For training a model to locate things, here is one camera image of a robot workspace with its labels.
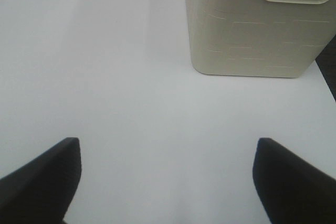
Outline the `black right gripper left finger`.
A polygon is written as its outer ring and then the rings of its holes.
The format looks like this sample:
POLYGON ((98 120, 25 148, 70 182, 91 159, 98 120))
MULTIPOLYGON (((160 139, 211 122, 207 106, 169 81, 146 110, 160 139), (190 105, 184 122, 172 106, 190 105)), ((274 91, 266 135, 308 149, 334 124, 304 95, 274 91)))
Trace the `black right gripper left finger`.
POLYGON ((1 223, 64 223, 80 178, 80 142, 68 137, 1 179, 1 223))

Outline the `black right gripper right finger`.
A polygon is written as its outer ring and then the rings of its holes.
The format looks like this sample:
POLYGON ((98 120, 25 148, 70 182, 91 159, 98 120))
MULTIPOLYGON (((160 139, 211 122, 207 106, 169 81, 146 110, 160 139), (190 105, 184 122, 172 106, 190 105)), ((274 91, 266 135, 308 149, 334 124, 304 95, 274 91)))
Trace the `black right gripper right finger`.
POLYGON ((335 179, 271 138, 258 140, 253 181, 271 223, 335 223, 335 179))

